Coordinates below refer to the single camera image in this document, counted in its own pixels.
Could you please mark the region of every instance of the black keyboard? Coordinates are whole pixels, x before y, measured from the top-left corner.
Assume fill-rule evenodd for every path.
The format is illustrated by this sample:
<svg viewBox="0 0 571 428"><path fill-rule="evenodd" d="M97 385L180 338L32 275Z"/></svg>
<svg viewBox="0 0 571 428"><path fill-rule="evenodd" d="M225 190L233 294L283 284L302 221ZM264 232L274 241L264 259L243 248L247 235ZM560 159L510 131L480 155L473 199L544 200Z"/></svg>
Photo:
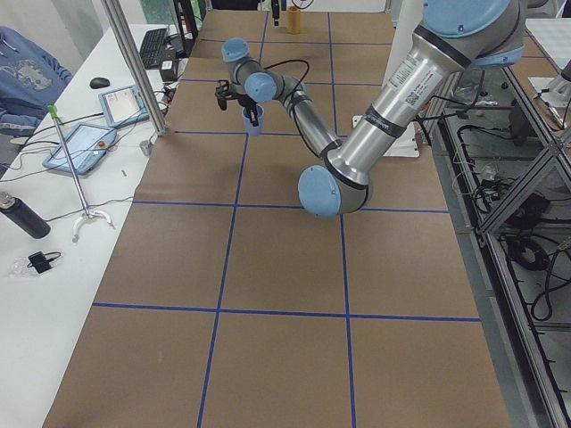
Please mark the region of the black keyboard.
<svg viewBox="0 0 571 428"><path fill-rule="evenodd" d="M161 52L168 34L167 29L151 29L145 33L139 54L146 69L159 68Z"/></svg>

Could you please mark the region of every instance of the tablet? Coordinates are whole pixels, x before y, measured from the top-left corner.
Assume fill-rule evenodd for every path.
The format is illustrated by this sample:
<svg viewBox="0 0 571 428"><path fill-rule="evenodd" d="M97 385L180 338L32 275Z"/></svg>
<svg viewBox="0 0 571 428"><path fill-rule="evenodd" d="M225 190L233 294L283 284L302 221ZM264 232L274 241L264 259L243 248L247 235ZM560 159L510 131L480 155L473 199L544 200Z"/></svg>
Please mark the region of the tablet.
<svg viewBox="0 0 571 428"><path fill-rule="evenodd" d="M107 125L112 128L121 128L149 118L137 85L99 94L99 101Z"/></svg>
<svg viewBox="0 0 571 428"><path fill-rule="evenodd" d="M77 173L84 175L93 169L115 144L116 136L115 128L100 127L92 123L79 123L73 128L65 141ZM71 172L61 144L44 160L43 165L50 170Z"/></svg>

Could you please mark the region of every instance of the black bottle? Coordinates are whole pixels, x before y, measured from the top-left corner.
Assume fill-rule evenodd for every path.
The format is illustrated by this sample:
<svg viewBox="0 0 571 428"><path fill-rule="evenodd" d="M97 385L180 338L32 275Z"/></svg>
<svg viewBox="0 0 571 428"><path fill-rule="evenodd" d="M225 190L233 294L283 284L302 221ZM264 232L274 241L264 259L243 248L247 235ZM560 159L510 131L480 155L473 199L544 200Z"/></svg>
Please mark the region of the black bottle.
<svg viewBox="0 0 571 428"><path fill-rule="evenodd" d="M0 211L32 238L43 238L50 232L50 225L38 214L20 199L6 192L0 192Z"/></svg>

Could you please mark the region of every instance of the black mouse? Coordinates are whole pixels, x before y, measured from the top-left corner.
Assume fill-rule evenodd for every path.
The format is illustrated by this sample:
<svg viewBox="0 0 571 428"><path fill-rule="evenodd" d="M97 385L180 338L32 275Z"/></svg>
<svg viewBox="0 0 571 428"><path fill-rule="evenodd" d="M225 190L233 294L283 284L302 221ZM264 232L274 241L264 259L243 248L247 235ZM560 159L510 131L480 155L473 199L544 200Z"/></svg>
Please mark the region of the black mouse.
<svg viewBox="0 0 571 428"><path fill-rule="evenodd" d="M89 87L99 89L100 87L108 87L111 84L108 78L92 78Z"/></svg>

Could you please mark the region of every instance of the blue cup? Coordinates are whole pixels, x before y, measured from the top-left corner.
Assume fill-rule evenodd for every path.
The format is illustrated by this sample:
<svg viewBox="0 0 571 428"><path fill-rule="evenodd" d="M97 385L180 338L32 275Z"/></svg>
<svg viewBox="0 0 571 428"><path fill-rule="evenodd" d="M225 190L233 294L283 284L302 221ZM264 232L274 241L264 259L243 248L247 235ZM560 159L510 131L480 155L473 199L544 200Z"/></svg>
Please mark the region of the blue cup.
<svg viewBox="0 0 571 428"><path fill-rule="evenodd" d="M258 126L255 127L250 122L250 116L248 116L248 111L245 107L242 109L242 119L244 120L244 126L246 127L246 132L249 136L258 136L264 127L264 109L260 105L256 105L258 110Z"/></svg>

